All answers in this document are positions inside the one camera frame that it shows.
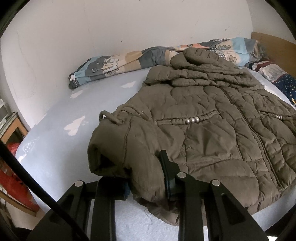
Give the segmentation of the olive green puffer jacket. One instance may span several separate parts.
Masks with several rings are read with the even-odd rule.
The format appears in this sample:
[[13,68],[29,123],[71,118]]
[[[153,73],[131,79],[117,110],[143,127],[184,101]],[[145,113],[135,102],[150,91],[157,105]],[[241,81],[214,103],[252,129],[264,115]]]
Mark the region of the olive green puffer jacket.
[[154,66],[114,112],[100,113],[87,150],[92,173],[127,178],[138,203],[177,225],[162,150],[195,179],[220,180],[254,214],[295,187],[295,109],[249,71],[188,48]]

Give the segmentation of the light blue cloud bedsheet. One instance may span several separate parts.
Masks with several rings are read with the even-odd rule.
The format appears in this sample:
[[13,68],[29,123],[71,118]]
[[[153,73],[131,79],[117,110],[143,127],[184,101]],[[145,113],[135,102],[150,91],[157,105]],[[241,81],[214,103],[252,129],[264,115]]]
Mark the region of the light blue cloud bedsheet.
[[[147,69],[93,81],[53,106],[22,141],[16,158],[54,199],[77,180],[98,180],[88,166],[87,147],[99,124],[99,114],[113,112],[141,88]],[[132,196],[115,203],[118,240],[177,240],[178,228],[153,216]]]

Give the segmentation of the wooden bedside shelf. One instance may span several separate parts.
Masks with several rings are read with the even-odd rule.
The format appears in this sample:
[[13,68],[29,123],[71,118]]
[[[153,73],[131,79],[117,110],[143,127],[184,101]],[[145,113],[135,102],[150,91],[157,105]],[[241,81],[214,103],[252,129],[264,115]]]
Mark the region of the wooden bedside shelf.
[[[17,160],[15,158],[16,150],[18,149],[19,143],[14,143],[11,141],[11,137],[16,135],[20,139],[26,137],[28,134],[27,129],[20,121],[17,113],[12,113],[6,120],[4,125],[1,127],[1,159],[12,169],[12,171],[20,178],[22,181],[20,170],[18,168]],[[27,213],[31,216],[36,216],[37,212],[34,212],[22,205],[20,202],[15,200],[12,196],[8,195],[7,191],[1,186],[1,198],[8,202],[13,207]]]

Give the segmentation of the red bag on shelf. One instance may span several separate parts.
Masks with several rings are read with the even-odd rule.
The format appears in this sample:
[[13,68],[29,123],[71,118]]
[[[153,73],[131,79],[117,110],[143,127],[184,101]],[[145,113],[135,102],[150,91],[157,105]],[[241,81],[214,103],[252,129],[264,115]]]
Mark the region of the red bag on shelf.
[[28,187],[12,171],[12,169],[1,159],[1,186],[8,195],[20,202],[34,212],[38,212],[40,207],[33,199]]

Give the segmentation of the patchwork cartoon rolled duvet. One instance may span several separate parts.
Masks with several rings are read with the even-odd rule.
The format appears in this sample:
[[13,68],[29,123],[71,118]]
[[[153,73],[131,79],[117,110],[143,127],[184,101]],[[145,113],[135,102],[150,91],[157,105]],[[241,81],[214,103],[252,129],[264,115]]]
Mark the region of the patchwork cartoon rolled duvet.
[[74,90],[88,82],[157,65],[169,66],[173,56],[190,47],[213,52],[236,66],[244,66],[266,56],[265,48],[260,42],[243,37],[213,39],[172,47],[156,46],[142,51],[89,58],[76,71],[69,74],[68,88]]

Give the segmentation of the wooden headboard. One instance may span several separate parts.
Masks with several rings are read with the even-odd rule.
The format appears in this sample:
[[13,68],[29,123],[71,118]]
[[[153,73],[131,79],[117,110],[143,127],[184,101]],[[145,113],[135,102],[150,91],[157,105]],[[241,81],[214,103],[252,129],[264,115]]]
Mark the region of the wooden headboard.
[[251,38],[260,42],[266,49],[270,61],[295,77],[295,44],[268,34],[252,32]]

